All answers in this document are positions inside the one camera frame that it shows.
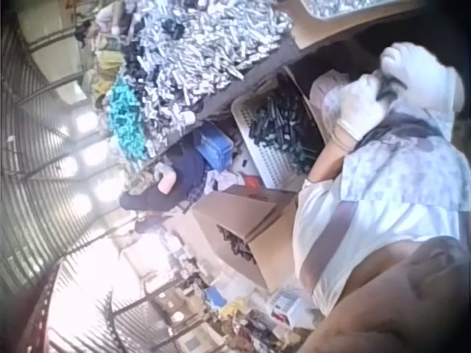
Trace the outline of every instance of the blue plastic bin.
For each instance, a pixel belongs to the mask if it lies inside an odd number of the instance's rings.
[[[205,121],[193,131],[196,150],[217,171],[225,171],[232,160],[234,142],[212,123]]]

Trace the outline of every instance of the white perforated tray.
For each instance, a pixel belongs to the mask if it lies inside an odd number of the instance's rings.
[[[256,146],[249,137],[255,111],[268,92],[277,86],[276,80],[268,81],[257,92],[237,98],[231,111],[265,187],[298,191],[305,176],[293,172],[288,155],[273,147]]]

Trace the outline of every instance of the gloved hand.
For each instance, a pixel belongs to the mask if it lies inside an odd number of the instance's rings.
[[[394,43],[381,54],[381,70],[407,88],[393,84],[398,98],[412,107],[458,112],[464,105],[464,86],[454,68],[443,66],[422,46]]]
[[[113,26],[111,27],[111,34],[112,35],[120,35],[121,31],[119,30],[119,26]]]
[[[363,75],[341,90],[337,125],[356,141],[374,129],[389,110],[387,100],[376,101],[379,88],[380,80],[376,76]]]

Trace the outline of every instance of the person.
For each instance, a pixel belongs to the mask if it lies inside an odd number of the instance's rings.
[[[470,308],[471,171],[450,143],[464,85],[413,43],[341,91],[330,140],[299,194],[301,283],[325,316],[299,353],[436,352]]]
[[[194,187],[202,183],[205,160],[194,148],[191,136],[173,146],[167,153],[171,166],[162,164],[161,179],[139,195],[123,193],[119,198],[122,208],[129,211],[168,212],[187,199]]]
[[[130,27],[132,14],[124,10],[124,1],[114,1],[103,7],[95,16],[94,20],[83,21],[75,29],[75,39],[85,46],[85,41],[95,38],[99,33],[110,33],[111,35],[125,34]]]

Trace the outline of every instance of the hand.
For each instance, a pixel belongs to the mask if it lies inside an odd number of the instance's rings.
[[[464,91],[461,102],[456,101],[455,95],[460,90],[456,89],[461,82],[459,75],[455,69],[443,66],[424,47],[394,43],[384,49],[380,61],[385,75],[394,76],[405,84],[406,88],[393,84],[392,89],[407,105],[440,112],[462,109]]]
[[[376,101],[379,88],[380,80],[376,76],[363,75],[341,90],[341,114],[337,125],[355,141],[360,141],[374,129],[389,110],[387,100]]]
[[[115,36],[118,36],[120,35],[120,30],[119,30],[119,27],[118,26],[113,26],[111,27],[111,34],[112,35],[115,35]]]

